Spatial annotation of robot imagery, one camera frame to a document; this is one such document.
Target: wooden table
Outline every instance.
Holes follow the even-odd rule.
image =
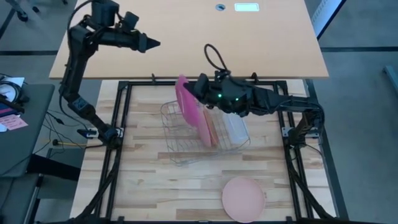
[[[301,80],[287,83],[291,94],[305,96]],[[107,123],[111,121],[117,85],[117,80],[103,81],[99,93],[97,112]],[[230,220],[221,204],[221,189],[238,176],[256,179],[264,190],[267,203],[260,220],[294,217],[276,113],[245,118],[251,145],[241,153],[177,167],[167,157],[160,117],[161,105],[172,100],[172,86],[132,88],[113,220],[118,216],[125,216],[125,220]],[[294,114],[294,118],[298,123],[300,114]],[[308,139],[307,143],[318,148],[317,140]],[[99,141],[90,140],[88,144]],[[71,217],[77,216],[97,191],[104,152],[105,147],[86,150]],[[302,155],[309,189],[325,210],[334,215],[319,153],[306,147]]]
[[[263,78],[328,77],[304,0],[115,0],[121,14],[140,17],[141,32],[161,42],[145,54],[100,46],[90,58],[84,78],[132,79],[195,78],[214,74],[203,53],[213,44],[235,77],[256,72]],[[258,3],[258,12],[239,12],[236,3]],[[224,4],[225,10],[216,10]],[[73,18],[72,25],[91,14],[90,5]],[[215,54],[210,57],[219,64]],[[50,78],[62,78],[68,60],[64,36]]]

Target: wooden board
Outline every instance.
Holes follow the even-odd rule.
[[[112,117],[117,84],[118,81],[103,81],[101,86],[97,112],[105,122]],[[291,93],[305,95],[301,80],[289,80],[288,84]],[[126,220],[230,220],[221,204],[221,189],[237,176],[256,179],[264,190],[267,203],[261,220],[294,217],[276,114],[245,118],[251,145],[242,153],[177,167],[167,156],[160,118],[161,105],[171,100],[175,100],[172,86],[132,89],[113,220],[120,215]],[[298,122],[300,114],[295,114],[295,119]],[[315,140],[307,142],[318,147]],[[90,140],[89,144],[99,142]],[[71,217],[84,209],[98,188],[104,150],[86,150]],[[306,147],[302,155],[310,190],[334,215],[319,153]]]
[[[100,46],[90,58],[84,78],[130,79],[198,77],[214,74],[203,53],[213,44],[236,77],[257,72],[266,78],[327,77],[325,63],[303,0],[117,0],[121,14],[140,17],[137,29],[161,42],[145,54]],[[259,12],[236,12],[234,4],[256,2]],[[215,9],[224,4],[224,11]],[[72,25],[91,14],[85,6]],[[210,57],[220,64],[213,52]],[[66,36],[50,73],[62,78],[68,61]]]

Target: wire dish rack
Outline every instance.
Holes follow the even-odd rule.
[[[218,145],[206,147],[203,145],[197,128],[190,126],[184,120],[177,101],[168,102],[162,105],[160,112],[162,114],[163,129],[167,143],[167,150],[170,160],[178,166],[190,164],[204,159],[214,158],[221,155],[238,152],[250,145],[250,137],[247,135],[239,143],[233,144],[229,138],[231,131],[223,121],[224,113],[218,108],[208,110],[202,105],[198,105],[200,111],[207,110],[213,120],[215,130],[218,136]]]

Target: floor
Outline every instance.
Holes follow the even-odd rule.
[[[76,0],[69,2],[64,6],[61,0],[36,1],[42,22],[33,18],[22,23],[14,15],[1,37],[0,52],[58,50]],[[310,14],[319,2],[306,0]],[[0,1],[0,24],[6,20],[10,8]],[[320,45],[398,45],[397,11],[396,0],[348,0],[320,39]],[[349,217],[356,221],[396,223],[398,139],[394,133],[398,130],[398,98],[381,71],[385,65],[392,65],[398,71],[398,52],[323,53],[323,56],[330,78],[315,80],[314,84],[325,108],[326,131]],[[0,72],[26,77],[28,83],[57,86],[58,81],[48,79],[54,60],[54,55],[0,56]],[[100,83],[99,80],[85,80],[81,86],[81,94],[92,104],[96,103]],[[59,110],[57,98],[55,92],[50,109]],[[76,124],[62,115],[60,118],[68,124]],[[57,131],[77,143],[85,143],[74,128],[57,126]],[[47,141],[48,132],[42,130],[37,148]],[[71,199],[47,200],[40,205],[37,220],[65,220],[71,205]]]

